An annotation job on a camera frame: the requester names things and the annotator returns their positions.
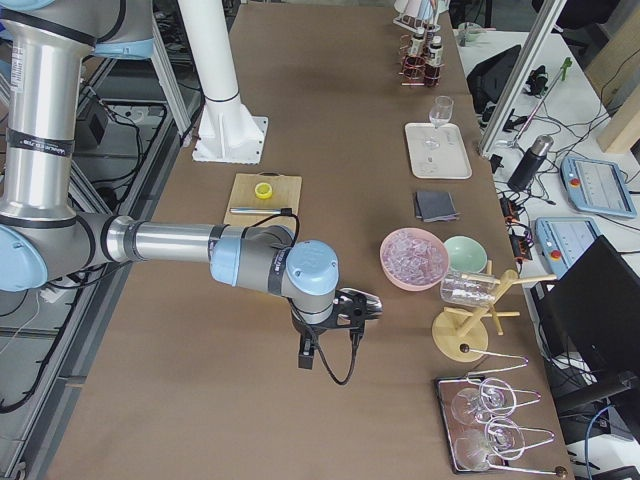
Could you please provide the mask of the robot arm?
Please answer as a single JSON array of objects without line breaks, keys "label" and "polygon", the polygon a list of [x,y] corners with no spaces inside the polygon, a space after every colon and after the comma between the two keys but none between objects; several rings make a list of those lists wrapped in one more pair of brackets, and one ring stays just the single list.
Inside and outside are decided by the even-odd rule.
[{"label": "robot arm", "polygon": [[320,241],[298,242],[281,226],[159,224],[69,205],[82,61],[149,57],[150,2],[5,1],[1,22],[13,39],[3,290],[36,288],[106,262],[205,262],[219,282],[286,298],[300,324],[335,326],[338,260]]}]

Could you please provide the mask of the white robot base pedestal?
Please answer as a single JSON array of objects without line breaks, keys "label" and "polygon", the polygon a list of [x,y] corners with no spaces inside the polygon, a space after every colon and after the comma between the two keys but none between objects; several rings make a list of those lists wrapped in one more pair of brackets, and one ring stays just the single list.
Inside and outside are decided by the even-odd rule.
[{"label": "white robot base pedestal", "polygon": [[179,8],[205,97],[193,159],[256,165],[268,119],[242,103],[222,3],[184,0]]}]

